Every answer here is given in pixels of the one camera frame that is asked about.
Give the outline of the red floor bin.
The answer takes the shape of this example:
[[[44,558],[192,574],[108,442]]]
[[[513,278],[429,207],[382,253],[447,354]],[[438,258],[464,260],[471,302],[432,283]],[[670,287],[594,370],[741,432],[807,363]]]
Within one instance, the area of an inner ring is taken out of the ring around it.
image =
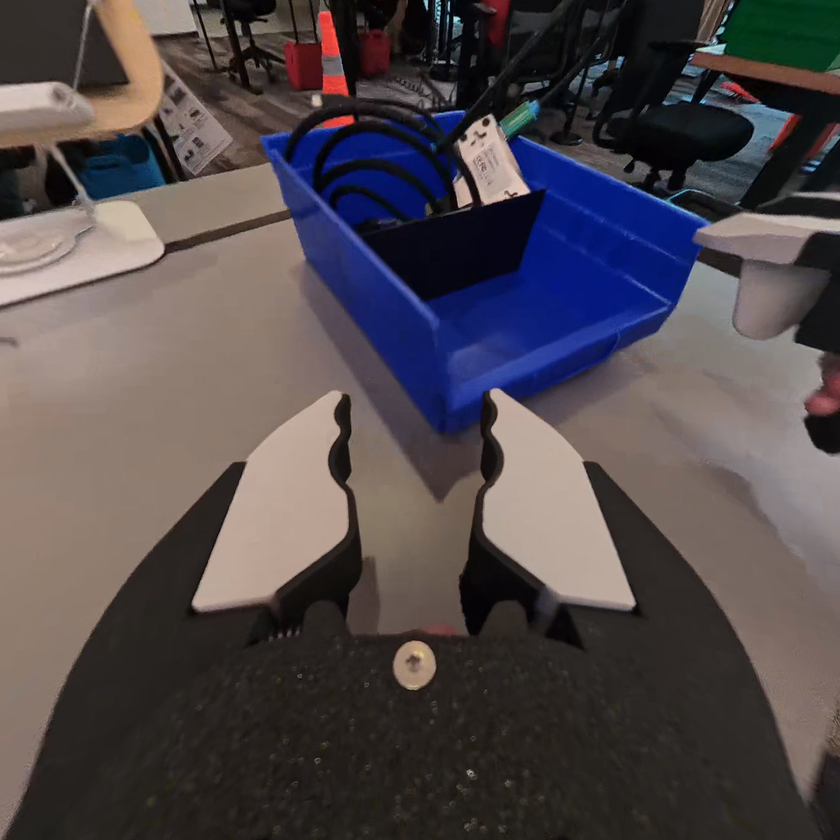
[[[358,29],[360,78],[372,80],[385,77],[390,71],[392,43],[383,29]]]
[[[297,91],[320,91],[322,89],[320,43],[288,40],[283,51],[290,85]]]

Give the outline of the person's right hand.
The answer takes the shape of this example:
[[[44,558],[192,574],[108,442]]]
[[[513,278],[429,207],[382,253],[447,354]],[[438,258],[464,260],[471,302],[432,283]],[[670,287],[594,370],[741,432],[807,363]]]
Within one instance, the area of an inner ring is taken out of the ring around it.
[[[839,413],[839,355],[824,353],[820,370],[822,382],[805,401],[805,411],[811,417],[831,417]]]

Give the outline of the wooden table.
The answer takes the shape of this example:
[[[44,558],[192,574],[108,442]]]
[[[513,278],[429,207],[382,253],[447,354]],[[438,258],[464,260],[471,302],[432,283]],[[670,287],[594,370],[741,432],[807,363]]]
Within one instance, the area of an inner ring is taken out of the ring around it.
[[[839,77],[726,54],[711,48],[694,52],[689,64],[705,71],[693,102],[701,102],[720,76],[744,81],[748,91],[767,108],[800,117],[799,123],[773,153],[751,183],[739,204],[753,209],[779,195],[785,184],[815,147],[824,129],[838,123]]]

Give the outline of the white printed sign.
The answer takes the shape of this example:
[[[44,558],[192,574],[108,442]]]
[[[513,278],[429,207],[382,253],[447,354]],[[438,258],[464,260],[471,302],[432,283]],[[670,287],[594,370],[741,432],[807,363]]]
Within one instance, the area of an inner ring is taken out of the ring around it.
[[[195,177],[226,152],[232,136],[193,91],[162,61],[159,116],[184,172]]]

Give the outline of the black office chair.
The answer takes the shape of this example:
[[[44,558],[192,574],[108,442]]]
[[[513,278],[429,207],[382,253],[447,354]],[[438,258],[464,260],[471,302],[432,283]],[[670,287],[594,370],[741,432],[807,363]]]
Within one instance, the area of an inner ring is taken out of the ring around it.
[[[262,90],[252,84],[247,62],[252,61],[256,69],[262,69],[269,82],[275,80],[273,66],[283,67],[286,64],[284,56],[258,45],[253,33],[253,24],[265,22],[268,15],[276,12],[277,1],[219,1],[216,6],[222,15],[227,41],[232,50],[227,75],[231,80],[237,78],[247,92],[259,95]]]
[[[595,119],[592,141],[628,156],[648,172],[637,187],[669,197],[682,190],[696,163],[725,161],[753,137],[753,124],[740,113],[701,101],[665,102],[701,43],[656,40],[635,59],[625,59],[605,106]]]

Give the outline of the green bin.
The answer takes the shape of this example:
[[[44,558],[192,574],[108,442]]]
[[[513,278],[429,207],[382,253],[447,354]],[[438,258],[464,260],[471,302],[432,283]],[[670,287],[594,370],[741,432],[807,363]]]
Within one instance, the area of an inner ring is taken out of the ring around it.
[[[837,71],[838,1],[741,1],[721,41],[730,56],[781,67]]]

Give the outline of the black and silver switch box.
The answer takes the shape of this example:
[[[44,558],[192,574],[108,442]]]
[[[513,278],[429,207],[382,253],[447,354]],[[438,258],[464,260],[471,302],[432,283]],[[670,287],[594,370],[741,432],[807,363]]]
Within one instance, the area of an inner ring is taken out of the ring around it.
[[[475,182],[482,206],[531,193],[493,115],[473,122],[457,139],[454,149]]]

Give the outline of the blue plastic bin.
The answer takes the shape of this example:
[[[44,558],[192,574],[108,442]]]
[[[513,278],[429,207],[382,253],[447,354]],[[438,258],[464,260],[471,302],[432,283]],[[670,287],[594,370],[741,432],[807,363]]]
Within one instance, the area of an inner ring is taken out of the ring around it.
[[[545,189],[519,270],[421,301],[262,138],[304,256],[429,426],[479,420],[485,392],[522,399],[655,333],[675,309],[703,221],[527,139],[511,151]]]

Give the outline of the white clip bar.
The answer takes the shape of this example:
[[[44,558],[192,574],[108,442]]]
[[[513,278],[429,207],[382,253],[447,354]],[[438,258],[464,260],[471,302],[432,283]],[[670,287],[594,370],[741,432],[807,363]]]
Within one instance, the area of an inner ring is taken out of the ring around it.
[[[63,82],[1,86],[2,133],[76,128],[94,119],[90,102]]]

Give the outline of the black bin divider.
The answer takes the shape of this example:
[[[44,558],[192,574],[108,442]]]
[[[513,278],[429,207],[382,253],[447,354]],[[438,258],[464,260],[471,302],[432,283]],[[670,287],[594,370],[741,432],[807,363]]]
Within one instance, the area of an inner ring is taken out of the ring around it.
[[[546,190],[406,223],[358,226],[363,241],[421,301],[519,270]]]

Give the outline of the black board wooden rim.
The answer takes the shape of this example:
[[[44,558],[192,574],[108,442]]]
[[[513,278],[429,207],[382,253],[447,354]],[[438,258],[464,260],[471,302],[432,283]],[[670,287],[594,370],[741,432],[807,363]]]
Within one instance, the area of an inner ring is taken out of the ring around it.
[[[76,128],[1,133],[2,149],[96,139],[141,126],[157,112],[157,48],[129,1],[2,1],[1,83],[59,81],[95,119]]]

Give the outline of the black cable white plug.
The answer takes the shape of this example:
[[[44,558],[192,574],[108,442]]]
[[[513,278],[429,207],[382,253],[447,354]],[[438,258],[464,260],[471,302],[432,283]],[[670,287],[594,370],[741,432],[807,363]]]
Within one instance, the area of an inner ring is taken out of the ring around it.
[[[326,97],[265,145],[273,162],[359,227],[408,224],[489,203],[447,118],[384,99]]]

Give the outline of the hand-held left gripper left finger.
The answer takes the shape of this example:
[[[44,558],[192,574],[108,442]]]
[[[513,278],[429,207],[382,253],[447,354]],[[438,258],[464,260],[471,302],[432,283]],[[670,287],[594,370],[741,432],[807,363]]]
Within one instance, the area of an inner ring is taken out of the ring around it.
[[[362,572],[351,474],[351,399],[320,397],[248,456],[192,599],[196,613],[256,606],[344,612]]]

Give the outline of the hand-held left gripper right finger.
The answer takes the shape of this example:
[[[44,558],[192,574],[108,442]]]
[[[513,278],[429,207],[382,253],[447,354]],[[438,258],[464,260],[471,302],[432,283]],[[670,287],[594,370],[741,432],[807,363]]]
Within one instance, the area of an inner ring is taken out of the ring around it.
[[[552,426],[499,388],[483,395],[482,485],[460,591],[465,614],[499,602],[527,614],[637,605],[585,462]]]

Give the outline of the orange traffic cone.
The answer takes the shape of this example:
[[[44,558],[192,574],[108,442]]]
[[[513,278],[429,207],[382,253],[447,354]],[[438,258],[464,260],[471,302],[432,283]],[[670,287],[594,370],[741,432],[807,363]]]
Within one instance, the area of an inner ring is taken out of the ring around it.
[[[318,13],[318,26],[322,56],[321,106],[326,108],[341,104],[350,97],[347,78],[343,70],[340,45],[331,12]]]

